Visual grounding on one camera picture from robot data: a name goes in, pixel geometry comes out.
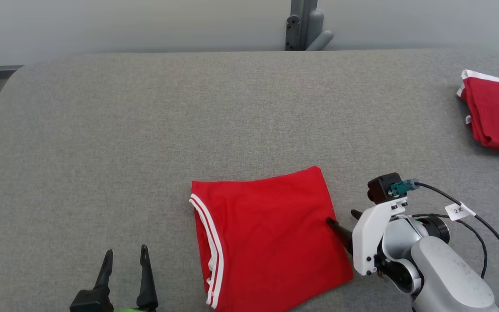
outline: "gray table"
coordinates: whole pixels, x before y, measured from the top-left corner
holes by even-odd
[[[204,311],[194,180],[320,166],[342,225],[388,172],[446,190],[499,231],[499,152],[475,142],[455,91],[499,54],[452,50],[86,55],[30,65],[0,94],[0,309],[65,311],[115,252],[111,301],[133,306],[150,251],[159,311]],[[443,213],[412,193],[408,211]],[[499,304],[499,244],[486,275]],[[480,272],[474,235],[450,224]],[[405,311],[387,280],[353,282],[297,311]]]

